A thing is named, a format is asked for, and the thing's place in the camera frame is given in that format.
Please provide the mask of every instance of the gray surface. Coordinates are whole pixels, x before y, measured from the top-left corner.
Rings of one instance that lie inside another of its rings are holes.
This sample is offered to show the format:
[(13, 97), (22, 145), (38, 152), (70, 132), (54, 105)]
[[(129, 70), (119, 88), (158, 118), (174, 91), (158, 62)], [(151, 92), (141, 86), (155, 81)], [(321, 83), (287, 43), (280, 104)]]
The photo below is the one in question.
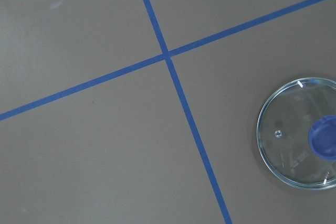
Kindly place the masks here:
[(261, 159), (256, 124), (267, 98), (300, 77), (335, 80), (336, 0), (174, 58), (234, 223), (334, 222), (336, 190), (303, 191)]
[[(169, 49), (304, 0), (151, 0)], [(173, 58), (234, 223), (333, 223), (336, 189), (279, 181), (261, 106), (336, 80), (336, 0)], [(0, 0), (0, 111), (160, 54), (142, 0)], [(4, 224), (223, 223), (164, 63), (0, 122)]]
[(223, 221), (164, 63), (0, 131), (3, 224)]

